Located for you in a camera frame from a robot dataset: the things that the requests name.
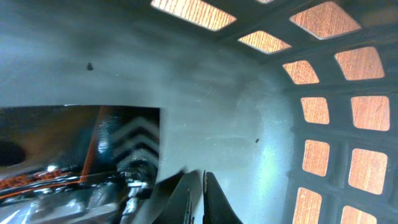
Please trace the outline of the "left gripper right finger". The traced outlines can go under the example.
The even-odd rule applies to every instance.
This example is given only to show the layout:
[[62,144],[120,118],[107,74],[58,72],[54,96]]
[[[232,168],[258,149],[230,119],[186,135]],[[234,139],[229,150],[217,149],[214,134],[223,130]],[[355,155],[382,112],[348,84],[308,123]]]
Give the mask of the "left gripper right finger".
[[203,173],[203,224],[243,224],[228,202],[214,173]]

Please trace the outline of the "black red packaged item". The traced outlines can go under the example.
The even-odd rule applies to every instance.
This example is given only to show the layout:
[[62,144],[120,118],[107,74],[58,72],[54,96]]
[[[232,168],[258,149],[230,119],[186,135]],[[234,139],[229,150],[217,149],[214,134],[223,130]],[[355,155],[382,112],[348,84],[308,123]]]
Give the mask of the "black red packaged item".
[[159,170],[160,109],[1,108],[2,223],[123,223]]

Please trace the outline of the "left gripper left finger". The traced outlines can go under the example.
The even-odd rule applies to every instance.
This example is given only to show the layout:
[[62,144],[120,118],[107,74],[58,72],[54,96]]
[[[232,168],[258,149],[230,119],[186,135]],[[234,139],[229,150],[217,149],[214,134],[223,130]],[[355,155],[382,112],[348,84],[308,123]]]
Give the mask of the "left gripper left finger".
[[191,223],[194,211],[203,193],[199,170],[179,171],[156,185],[160,198],[155,203],[163,203],[160,212],[152,223],[179,224]]

